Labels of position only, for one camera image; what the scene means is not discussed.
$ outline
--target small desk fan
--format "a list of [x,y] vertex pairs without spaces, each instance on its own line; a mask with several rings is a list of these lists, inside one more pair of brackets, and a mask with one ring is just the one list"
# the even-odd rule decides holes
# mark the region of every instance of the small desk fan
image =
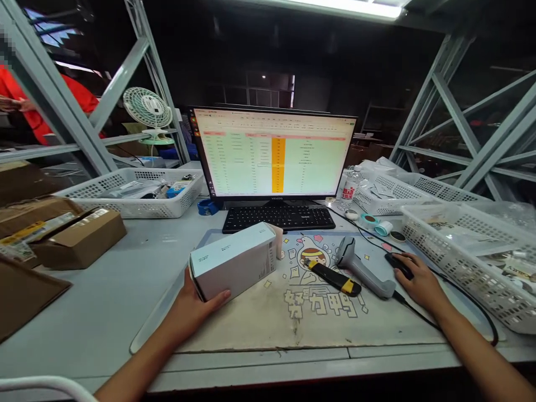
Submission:
[[148,127],[143,133],[150,134],[150,138],[140,140],[146,145],[169,145],[173,139],[167,137],[167,131],[161,127],[171,123],[171,108],[157,94],[145,88],[128,88],[123,94],[123,103],[128,114],[139,123]]

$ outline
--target red jacket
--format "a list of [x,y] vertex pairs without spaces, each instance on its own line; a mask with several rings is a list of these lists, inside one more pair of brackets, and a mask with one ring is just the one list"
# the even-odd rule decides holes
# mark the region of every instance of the red jacket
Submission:
[[[78,83],[72,78],[66,75],[61,75],[65,80],[67,86],[73,93],[74,97],[78,101],[78,104],[85,113],[94,111],[99,104],[97,98],[87,90],[85,86]],[[20,98],[28,99],[28,97],[22,91],[22,88],[18,85],[17,80],[11,75],[6,67],[0,64],[0,95],[15,99],[18,101]],[[38,111],[24,112],[24,117],[33,130],[33,134],[37,140],[46,145],[44,135],[52,133],[50,127],[43,120]]]

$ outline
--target orange column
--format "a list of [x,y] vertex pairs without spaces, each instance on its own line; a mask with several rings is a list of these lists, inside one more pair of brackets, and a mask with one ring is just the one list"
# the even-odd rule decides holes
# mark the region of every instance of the orange column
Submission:
[[272,193],[283,192],[285,177],[285,139],[272,138]]

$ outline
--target cartoon duck print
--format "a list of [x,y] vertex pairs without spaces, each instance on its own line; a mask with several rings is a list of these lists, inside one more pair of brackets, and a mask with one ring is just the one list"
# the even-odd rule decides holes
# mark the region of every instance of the cartoon duck print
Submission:
[[298,252],[298,262],[299,266],[305,271],[305,274],[301,277],[300,285],[309,285],[315,282],[324,283],[325,281],[322,278],[318,277],[307,268],[305,259],[307,258],[311,261],[316,261],[322,265],[329,266],[331,261],[329,259],[328,250],[324,250],[317,246],[308,236],[303,236],[298,239],[298,242],[302,244],[302,247]]

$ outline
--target monitor screen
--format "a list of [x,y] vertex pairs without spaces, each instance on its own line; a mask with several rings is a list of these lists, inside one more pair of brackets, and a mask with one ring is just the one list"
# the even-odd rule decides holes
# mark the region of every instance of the monitor screen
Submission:
[[213,199],[335,196],[356,117],[191,108]]

